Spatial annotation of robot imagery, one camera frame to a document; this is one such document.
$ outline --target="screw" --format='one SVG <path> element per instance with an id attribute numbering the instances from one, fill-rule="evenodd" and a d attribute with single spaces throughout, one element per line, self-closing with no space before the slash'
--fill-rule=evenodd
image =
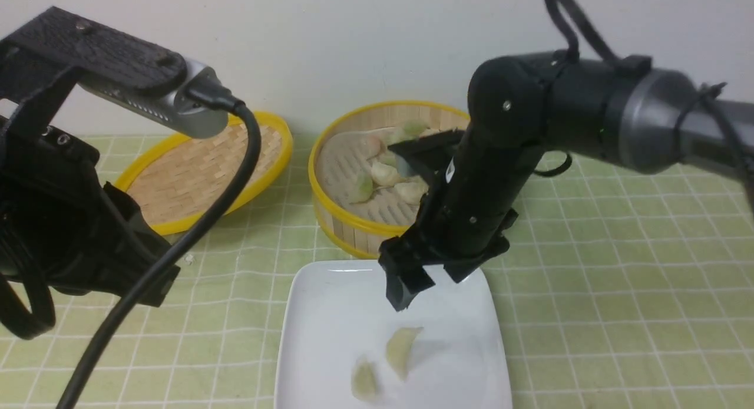
<path id="1" fill-rule="evenodd" d="M 89 23 L 87 20 L 79 20 L 76 23 L 76 30 L 80 33 L 83 33 L 84 35 L 88 35 L 92 31 L 92 24 Z"/>

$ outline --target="yellow rim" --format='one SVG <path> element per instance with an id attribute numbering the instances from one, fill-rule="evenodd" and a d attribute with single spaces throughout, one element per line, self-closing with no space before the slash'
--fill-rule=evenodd
<path id="1" fill-rule="evenodd" d="M 247 204 L 251 199 L 259 195 L 260 192 L 264 191 L 267 186 L 270 186 L 272 181 L 275 181 L 275 179 L 280 176 L 280 173 L 283 172 L 283 169 L 285 169 L 290 161 L 290 156 L 293 152 L 293 137 L 290 134 L 288 125 L 282 117 L 267 113 L 266 111 L 254 111 L 254 117 L 256 117 L 256 121 L 258 121 L 260 125 L 264 124 L 264 126 L 271 127 L 280 133 L 280 136 L 282 137 L 280 157 L 278 157 L 274 164 L 272 164 L 267 173 L 256 180 L 251 186 L 243 189 L 242 193 L 238 195 L 238 198 L 231 205 L 226 214 Z M 241 124 L 242 120 L 238 117 L 229 117 L 229 127 L 237 127 Z M 156 146 L 135 159 L 135 161 L 124 170 L 118 180 L 115 181 L 115 187 L 121 191 L 127 191 L 131 184 L 134 183 L 137 176 L 139 176 L 148 165 L 151 165 L 155 160 L 159 159 L 162 154 L 165 154 L 188 140 L 191 140 L 191 138 L 186 137 L 186 135 L 182 135 L 181 133 L 175 133 L 170 137 L 165 138 L 165 140 L 160 141 Z M 191 228 L 191 226 L 199 220 L 202 214 L 203 213 L 198 213 L 173 222 L 151 225 L 151 228 L 160 235 L 177 234 L 178 232 L 183 232 Z"/>
<path id="2" fill-rule="evenodd" d="M 386 225 L 384 223 L 378 223 L 371 220 L 362 219 L 353 213 L 349 213 L 347 210 L 343 209 L 342 207 L 337 205 L 333 200 L 331 200 L 327 194 L 325 194 L 324 190 L 322 189 L 320 184 L 317 182 L 317 177 L 315 176 L 315 154 L 317 154 L 317 151 L 323 144 L 324 138 L 329 134 L 329 132 L 331 132 L 331 130 L 339 126 L 348 117 L 355 116 L 355 114 L 363 113 L 364 111 L 371 110 L 373 108 L 384 107 L 386 105 L 422 105 L 425 107 L 440 108 L 442 110 L 450 111 L 450 113 L 454 113 L 454 114 L 457 114 L 458 116 L 469 119 L 468 114 L 464 113 L 461 110 L 458 110 L 457 108 L 452 108 L 447 105 L 442 105 L 442 104 L 437 104 L 437 103 L 431 103 L 428 101 L 418 101 L 418 100 L 385 101 L 384 103 L 376 103 L 372 105 L 363 106 L 361 108 L 351 111 L 350 113 L 344 114 L 344 116 L 339 117 L 336 121 L 332 122 L 332 124 L 329 125 L 329 127 L 327 127 L 324 130 L 324 132 L 320 135 L 319 138 L 317 138 L 317 141 L 315 141 L 315 146 L 313 146 L 312 148 L 312 153 L 309 154 L 309 183 L 312 184 L 313 193 L 315 194 L 315 197 L 317 197 L 318 201 L 325 207 L 326 210 L 328 210 L 329 213 L 332 214 L 332 216 L 337 218 L 337 220 L 340 220 L 342 223 L 346 223 L 364 232 L 368 232 L 369 234 L 395 236 L 395 235 L 401 235 L 403 234 L 403 232 L 406 232 L 408 227 Z"/>
<path id="3" fill-rule="evenodd" d="M 353 257 L 358 257 L 359 259 L 377 258 L 377 256 L 375 256 L 374 254 L 366 253 L 366 251 L 361 251 L 358 248 L 352 247 L 349 243 L 344 242 L 344 240 L 338 238 L 334 232 L 328 229 L 328 224 L 324 223 L 322 215 L 320 215 L 320 211 L 318 211 L 317 209 L 315 209 L 315 216 L 317 218 L 317 222 L 320 224 L 322 232 L 324 232 L 325 235 L 328 236 L 328 238 L 332 241 L 332 243 L 334 243 L 334 245 L 337 245 L 346 253 L 350 254 Z"/>

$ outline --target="black loop handle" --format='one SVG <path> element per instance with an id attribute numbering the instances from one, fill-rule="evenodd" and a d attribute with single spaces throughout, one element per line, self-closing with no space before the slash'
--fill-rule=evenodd
<path id="1" fill-rule="evenodd" d="M 537 175 L 542 178 L 552 178 L 554 176 L 558 176 L 565 173 L 566 170 L 571 168 L 572 164 L 573 164 L 573 156 L 571 156 L 571 153 L 566 152 L 565 161 L 563 161 L 563 164 L 551 170 L 535 170 L 534 175 Z"/>
<path id="2" fill-rule="evenodd" d="M 600 33 L 592 26 L 592 22 L 589 21 L 587 15 L 576 3 L 576 0 L 544 0 L 545 6 L 547 6 L 547 13 L 550 14 L 550 19 L 555 23 L 555 27 L 558 28 L 563 38 L 568 41 L 568 51 L 566 57 L 569 60 L 578 60 L 578 37 L 571 25 L 563 18 L 563 14 L 560 12 L 560 6 L 568 12 L 568 17 L 576 25 L 576 28 L 581 32 L 581 36 L 587 40 L 592 46 L 592 49 L 597 55 L 603 59 L 604 62 L 611 65 L 611 67 L 619 67 L 620 60 L 617 58 L 614 52 L 608 47 L 605 40 L 600 36 Z"/>

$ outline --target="black strap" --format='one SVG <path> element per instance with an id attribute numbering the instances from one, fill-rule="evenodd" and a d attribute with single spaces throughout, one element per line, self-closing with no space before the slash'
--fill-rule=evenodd
<path id="1" fill-rule="evenodd" d="M 565 161 L 563 161 L 563 163 L 560 166 L 551 170 L 535 170 L 534 175 L 537 175 L 543 178 L 552 178 L 554 176 L 558 176 L 565 173 L 566 170 L 568 170 L 572 164 L 573 164 L 573 157 L 571 157 L 571 153 L 565 152 Z"/>
<path id="2" fill-rule="evenodd" d="M 568 17 L 576 25 L 576 28 L 581 32 L 581 36 L 587 40 L 592 46 L 594 52 L 603 59 L 611 67 L 619 67 L 620 60 L 617 58 L 614 52 L 608 47 L 605 40 L 600 36 L 600 33 L 592 26 L 592 22 L 589 21 L 587 15 L 576 3 L 576 0 L 544 0 L 545 6 L 547 6 L 547 13 L 550 14 L 550 19 L 555 23 L 555 27 L 558 28 L 563 38 L 568 41 L 568 51 L 566 55 L 571 60 L 578 60 L 578 38 L 573 28 L 566 22 L 563 15 L 560 12 L 562 6 Z"/>
<path id="3" fill-rule="evenodd" d="M 0 275 L 0 323 L 22 339 L 33 339 L 55 326 L 55 305 L 45 277 L 24 243 L 14 233 L 8 214 L 0 212 L 0 251 L 10 259 L 24 283 L 31 310 Z"/>
<path id="4" fill-rule="evenodd" d="M 749 207 L 754 210 L 754 160 L 746 152 L 746 146 L 743 145 L 736 128 L 716 102 L 716 98 L 722 93 L 724 86 L 725 82 L 711 87 L 703 84 L 699 93 L 699 103 L 715 119 L 730 150 L 730 155 L 733 156 L 737 164 L 738 175 L 741 183 L 743 183 L 746 199 L 749 200 Z"/>
<path id="5" fill-rule="evenodd" d="M 715 100 L 717 97 L 720 96 L 722 93 L 722 89 L 725 87 L 726 83 L 723 82 L 721 84 L 716 84 L 713 86 L 706 86 L 706 84 L 702 84 L 702 86 L 699 89 L 699 92 L 697 95 L 695 95 L 694 100 L 690 101 L 686 107 L 681 111 L 681 114 L 679 114 L 678 119 L 676 119 L 676 125 L 673 127 L 673 135 L 675 136 L 676 141 L 676 154 L 681 154 L 681 125 L 684 121 L 686 121 L 686 116 L 689 115 L 694 109 L 697 107 L 697 104 L 701 103 L 702 99 L 705 97 L 709 97 L 712 100 Z"/>

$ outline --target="black cable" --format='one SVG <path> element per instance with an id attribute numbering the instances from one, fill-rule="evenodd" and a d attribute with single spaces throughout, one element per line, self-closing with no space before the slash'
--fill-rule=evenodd
<path id="1" fill-rule="evenodd" d="M 741 184 L 746 192 L 746 198 L 749 200 L 749 207 L 754 212 L 754 161 L 747 156 L 741 138 L 738 137 L 735 127 L 727 118 L 724 111 L 720 108 L 716 98 L 722 92 L 725 83 L 717 84 L 711 87 L 702 85 L 699 94 L 699 102 L 706 109 L 710 116 L 715 119 L 715 123 L 722 133 L 722 137 L 727 143 L 730 153 L 736 162 L 738 175 Z"/>
<path id="2" fill-rule="evenodd" d="M 620 60 L 617 58 L 614 52 L 610 49 L 600 33 L 595 29 L 590 22 L 587 14 L 576 3 L 576 0 L 544 0 L 544 4 L 547 7 L 547 12 L 550 14 L 550 19 L 555 23 L 555 27 L 558 28 L 566 41 L 568 41 L 568 57 L 575 57 L 578 59 L 578 38 L 568 22 L 563 18 L 563 15 L 558 8 L 558 5 L 563 7 L 568 12 L 568 17 L 571 19 L 576 28 L 581 32 L 581 36 L 587 40 L 592 46 L 594 52 L 603 59 L 604 62 L 611 65 L 611 67 L 619 66 Z"/>
<path id="3" fill-rule="evenodd" d="M 21 302 L 11 284 L 0 275 L 0 324 L 21 339 L 33 339 L 55 326 L 55 305 L 45 275 L 13 227 L 13 219 L 0 204 L 0 252 L 5 253 L 24 283 L 31 310 Z"/>
<path id="4" fill-rule="evenodd" d="M 84 355 L 81 356 L 81 360 L 76 365 L 76 369 L 73 371 L 73 375 L 57 404 L 57 409 L 73 409 L 75 407 L 89 377 L 94 371 L 97 361 L 100 360 L 102 353 L 110 343 L 110 339 L 118 331 L 119 326 L 121 326 L 129 312 L 134 309 L 143 293 L 153 285 L 153 281 L 156 278 L 164 274 L 165 269 L 173 266 L 183 254 L 196 245 L 215 222 L 228 211 L 237 199 L 238 194 L 247 186 L 249 178 L 251 178 L 251 174 L 256 167 L 259 152 L 261 151 L 262 137 L 254 114 L 246 107 L 245 103 L 232 97 L 230 92 L 217 82 L 199 78 L 188 86 L 189 89 L 186 89 L 186 94 L 192 100 L 196 100 L 212 109 L 228 111 L 242 119 L 246 125 L 248 135 L 246 154 L 243 156 L 238 171 L 223 194 L 199 218 L 199 221 L 149 268 L 128 293 L 118 301 L 113 310 L 108 313 L 107 318 L 105 318 L 105 321 L 97 329 L 97 333 L 92 337 L 89 345 L 87 345 L 87 349 L 84 351 Z"/>

